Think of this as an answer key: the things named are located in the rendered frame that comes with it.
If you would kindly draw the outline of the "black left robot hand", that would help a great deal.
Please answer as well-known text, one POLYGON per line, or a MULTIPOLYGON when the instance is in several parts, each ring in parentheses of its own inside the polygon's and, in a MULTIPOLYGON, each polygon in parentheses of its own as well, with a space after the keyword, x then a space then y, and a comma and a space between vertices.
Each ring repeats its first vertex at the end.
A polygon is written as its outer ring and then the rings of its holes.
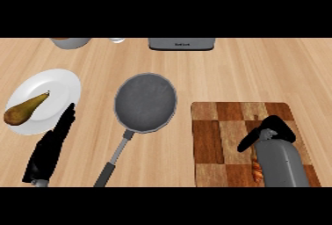
POLYGON ((36 179, 51 180, 60 161, 63 144, 70 133, 71 124, 76 120, 74 106, 76 104, 71 103, 60 117, 60 122, 55 128, 46 132, 43 138, 37 142, 37 146, 27 163, 27 170, 23 177, 24 183, 32 184, 36 179))

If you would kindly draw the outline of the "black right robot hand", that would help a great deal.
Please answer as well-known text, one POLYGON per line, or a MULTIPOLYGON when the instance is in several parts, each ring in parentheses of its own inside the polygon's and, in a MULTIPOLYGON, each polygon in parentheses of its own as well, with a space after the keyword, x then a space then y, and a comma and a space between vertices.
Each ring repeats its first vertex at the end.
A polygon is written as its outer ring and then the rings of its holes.
POLYGON ((260 139, 262 131, 271 129, 275 131, 274 139, 282 139, 291 143, 296 142, 296 133, 282 118, 278 115, 269 116, 259 127, 247 134, 238 145, 238 151, 243 152, 260 139))

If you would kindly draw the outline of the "checkered wooden cutting board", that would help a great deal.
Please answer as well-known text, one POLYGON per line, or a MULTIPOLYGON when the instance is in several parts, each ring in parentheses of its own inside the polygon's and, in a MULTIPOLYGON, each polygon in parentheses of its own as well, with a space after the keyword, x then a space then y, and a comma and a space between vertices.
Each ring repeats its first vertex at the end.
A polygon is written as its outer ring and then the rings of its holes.
POLYGON ((238 145, 271 115, 278 115, 296 132, 296 147, 306 167, 309 184, 312 187, 321 186, 287 103, 194 102, 191 112, 197 187, 265 186, 263 182, 256 182, 253 179, 254 147, 240 153, 238 145))

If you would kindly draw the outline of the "golden brown croissant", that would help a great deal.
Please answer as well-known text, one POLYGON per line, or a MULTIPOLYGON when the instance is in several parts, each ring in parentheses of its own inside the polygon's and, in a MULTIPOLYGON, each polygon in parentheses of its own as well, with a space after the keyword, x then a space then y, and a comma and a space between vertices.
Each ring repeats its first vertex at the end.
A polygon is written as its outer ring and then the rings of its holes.
POLYGON ((256 183, 263 181, 263 168, 259 163, 257 157, 253 158, 253 179, 256 183))

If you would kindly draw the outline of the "grey frying pan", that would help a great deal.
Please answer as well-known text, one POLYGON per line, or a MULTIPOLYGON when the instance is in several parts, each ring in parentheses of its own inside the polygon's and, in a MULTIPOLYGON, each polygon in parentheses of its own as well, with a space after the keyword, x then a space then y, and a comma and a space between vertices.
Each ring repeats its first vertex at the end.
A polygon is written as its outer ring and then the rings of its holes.
POLYGON ((156 73, 144 73, 125 81, 114 97, 114 114, 126 131, 95 187, 107 186, 123 148, 135 134, 158 131, 169 124, 176 110, 178 90, 167 78, 156 73))

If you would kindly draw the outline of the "brown pear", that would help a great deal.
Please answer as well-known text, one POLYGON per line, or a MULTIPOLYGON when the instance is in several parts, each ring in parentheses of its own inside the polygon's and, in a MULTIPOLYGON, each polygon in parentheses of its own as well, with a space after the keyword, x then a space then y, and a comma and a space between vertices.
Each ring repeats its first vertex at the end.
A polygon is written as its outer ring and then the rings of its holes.
POLYGON ((21 104, 12 106, 6 112, 5 112, 5 123, 11 126, 20 126, 23 125, 29 119, 32 118, 32 115, 35 111, 37 110, 42 103, 49 98, 51 91, 45 92, 39 96, 29 99, 21 104))

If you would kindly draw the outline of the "white plate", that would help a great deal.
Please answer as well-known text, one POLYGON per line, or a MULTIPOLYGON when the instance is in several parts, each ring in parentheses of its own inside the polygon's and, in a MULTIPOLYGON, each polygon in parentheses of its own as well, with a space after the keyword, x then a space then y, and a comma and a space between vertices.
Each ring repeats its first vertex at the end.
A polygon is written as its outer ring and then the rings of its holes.
POLYGON ((48 132, 57 126, 70 104, 79 104, 80 91, 80 78, 70 70, 49 69, 39 72, 18 86, 8 100, 6 109, 46 92, 49 92, 49 97, 37 107, 29 121, 8 128, 21 135, 48 132))

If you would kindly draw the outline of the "grey appliance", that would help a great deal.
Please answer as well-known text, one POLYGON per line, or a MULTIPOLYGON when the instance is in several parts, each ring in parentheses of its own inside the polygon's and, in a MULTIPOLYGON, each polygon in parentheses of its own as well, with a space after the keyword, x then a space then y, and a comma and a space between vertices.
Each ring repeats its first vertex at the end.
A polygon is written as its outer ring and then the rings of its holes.
POLYGON ((215 48, 215 38, 150 38, 150 48, 161 51, 209 51, 215 48))

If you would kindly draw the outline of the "grey bowl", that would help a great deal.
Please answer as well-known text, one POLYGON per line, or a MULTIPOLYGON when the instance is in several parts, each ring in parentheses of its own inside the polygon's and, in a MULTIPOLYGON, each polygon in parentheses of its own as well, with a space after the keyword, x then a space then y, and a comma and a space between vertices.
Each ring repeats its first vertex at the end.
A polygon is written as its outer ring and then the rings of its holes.
POLYGON ((61 49, 76 49, 83 47, 92 39, 91 38, 66 38, 66 39, 52 38, 51 40, 61 49))

